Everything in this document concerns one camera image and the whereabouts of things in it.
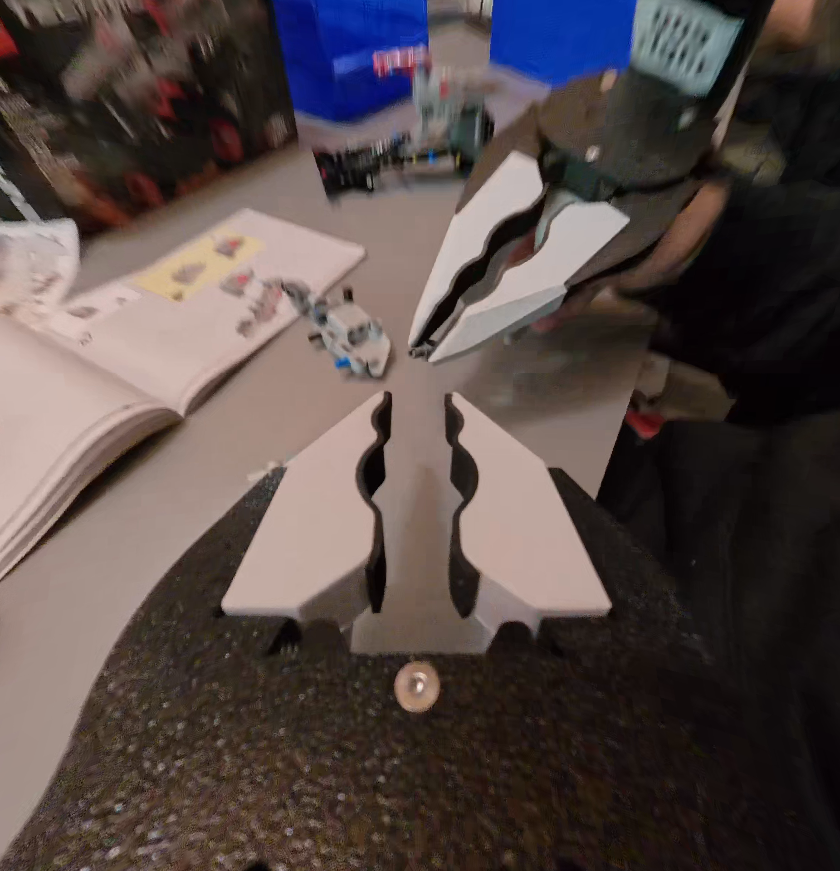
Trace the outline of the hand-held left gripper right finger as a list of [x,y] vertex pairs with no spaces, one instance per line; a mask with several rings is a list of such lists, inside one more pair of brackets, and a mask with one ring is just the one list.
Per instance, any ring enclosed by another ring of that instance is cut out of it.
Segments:
[[449,479],[450,597],[487,632],[551,618],[604,617],[611,601],[557,488],[562,470],[458,393],[444,398]]

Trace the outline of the person's right forearm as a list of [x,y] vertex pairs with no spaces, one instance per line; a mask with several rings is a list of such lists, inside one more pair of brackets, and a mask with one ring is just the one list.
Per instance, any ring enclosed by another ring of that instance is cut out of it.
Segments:
[[762,79],[741,116],[770,125],[781,177],[734,181],[654,304],[659,348],[719,379],[728,422],[766,427],[840,410],[840,67]]

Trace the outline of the grey desk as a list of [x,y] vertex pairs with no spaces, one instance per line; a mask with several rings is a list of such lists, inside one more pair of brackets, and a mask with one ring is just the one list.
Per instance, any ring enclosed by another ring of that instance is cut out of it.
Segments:
[[461,619],[447,578],[450,518],[444,394],[457,391],[549,465],[597,494],[644,353],[643,324],[578,321],[541,363],[527,337],[433,367],[408,331],[458,200],[458,181],[422,179],[331,205],[310,154],[293,148],[100,236],[80,287],[144,267],[240,207],[361,244],[357,300],[394,345],[383,384],[343,380],[296,324],[200,409],[101,476],[0,584],[0,860],[54,777],[114,643],[167,570],[245,495],[250,475],[294,459],[379,389],[393,395],[382,509],[387,587],[353,651],[402,659],[475,654],[491,636]]

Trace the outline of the blue box with red label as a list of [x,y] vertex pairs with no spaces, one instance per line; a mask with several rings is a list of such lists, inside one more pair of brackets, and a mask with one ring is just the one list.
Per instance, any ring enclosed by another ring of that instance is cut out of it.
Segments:
[[411,96],[410,77],[379,78],[378,51],[428,45],[426,1],[273,1],[296,114],[352,123]]

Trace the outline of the person's right hand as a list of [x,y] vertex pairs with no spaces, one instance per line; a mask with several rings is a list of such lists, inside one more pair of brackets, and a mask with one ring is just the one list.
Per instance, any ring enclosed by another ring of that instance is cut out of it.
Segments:
[[730,178],[705,181],[642,261],[578,286],[556,311],[534,321],[531,330],[539,334],[553,332],[582,313],[599,294],[642,294],[675,282],[707,242],[728,203],[732,187]]

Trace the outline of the person's dark pants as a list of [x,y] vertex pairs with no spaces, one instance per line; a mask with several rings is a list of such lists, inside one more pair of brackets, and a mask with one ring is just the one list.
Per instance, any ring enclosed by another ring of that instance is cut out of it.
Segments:
[[840,869],[840,410],[768,427],[623,422],[598,503],[673,576],[770,782]]

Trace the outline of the plain blue box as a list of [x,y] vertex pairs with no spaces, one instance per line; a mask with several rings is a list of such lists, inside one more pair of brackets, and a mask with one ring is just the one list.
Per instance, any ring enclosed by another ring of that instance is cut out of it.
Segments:
[[635,1],[495,1],[491,63],[550,86],[628,65]]

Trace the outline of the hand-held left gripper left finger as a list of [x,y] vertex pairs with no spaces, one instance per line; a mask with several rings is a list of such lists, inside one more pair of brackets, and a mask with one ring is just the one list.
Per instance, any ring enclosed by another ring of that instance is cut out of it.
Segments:
[[380,613],[387,563],[373,498],[392,405],[376,393],[288,462],[221,600],[226,615],[355,623]]

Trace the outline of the dark printed cardboard box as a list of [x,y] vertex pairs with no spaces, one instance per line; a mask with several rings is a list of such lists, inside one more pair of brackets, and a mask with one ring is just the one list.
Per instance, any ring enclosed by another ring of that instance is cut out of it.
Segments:
[[271,2],[0,1],[0,221],[120,227],[295,139]]

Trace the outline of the grey toy brick assembly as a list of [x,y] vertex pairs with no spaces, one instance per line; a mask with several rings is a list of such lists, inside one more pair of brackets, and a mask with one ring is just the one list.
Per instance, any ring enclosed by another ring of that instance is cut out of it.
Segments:
[[361,378],[382,379],[391,358],[391,339],[382,322],[368,315],[344,286],[339,298],[315,296],[299,281],[282,280],[281,290],[311,325],[308,340],[324,347],[336,369]]

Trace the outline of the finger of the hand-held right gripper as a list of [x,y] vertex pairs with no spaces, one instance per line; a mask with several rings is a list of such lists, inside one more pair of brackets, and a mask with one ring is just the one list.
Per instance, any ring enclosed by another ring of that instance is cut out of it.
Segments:
[[427,346],[465,294],[486,276],[494,255],[526,234],[541,215],[545,183],[536,158],[512,152],[451,219],[409,334]]
[[429,362],[468,354],[507,333],[529,326],[559,308],[568,283],[627,226],[630,219],[607,202],[576,202],[547,225],[533,256],[506,269],[498,284],[465,307],[429,352]]

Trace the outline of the grey black toy brick model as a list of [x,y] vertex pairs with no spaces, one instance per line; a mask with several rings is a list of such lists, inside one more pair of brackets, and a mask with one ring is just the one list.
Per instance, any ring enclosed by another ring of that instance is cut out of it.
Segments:
[[378,50],[372,55],[372,68],[378,79],[410,78],[417,121],[411,130],[358,147],[314,150],[326,196],[372,193],[386,171],[443,161],[466,175],[493,137],[495,124],[487,99],[498,85],[484,75],[435,67],[423,45]]

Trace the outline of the open instruction booklet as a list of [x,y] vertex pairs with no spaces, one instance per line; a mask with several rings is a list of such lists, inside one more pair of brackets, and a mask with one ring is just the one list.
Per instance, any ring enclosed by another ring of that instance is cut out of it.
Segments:
[[282,279],[320,296],[366,254],[242,209],[98,288],[76,277],[44,328],[0,315],[0,582],[112,462],[295,322]]

